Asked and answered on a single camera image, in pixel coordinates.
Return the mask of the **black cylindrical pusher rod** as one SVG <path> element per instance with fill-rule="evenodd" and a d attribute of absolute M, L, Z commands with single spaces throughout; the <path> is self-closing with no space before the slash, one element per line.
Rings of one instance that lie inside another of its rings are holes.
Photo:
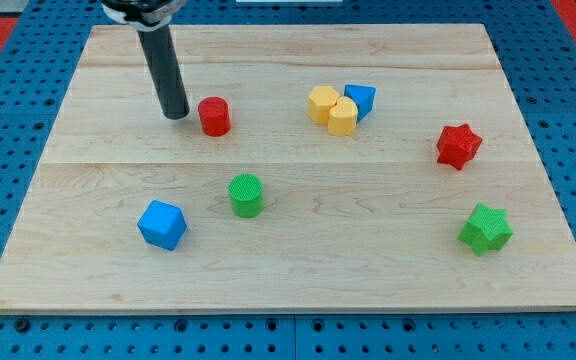
<path fill-rule="evenodd" d="M 186 117 L 190 108 L 170 27 L 139 31 L 138 36 L 163 115 L 171 120 Z"/>

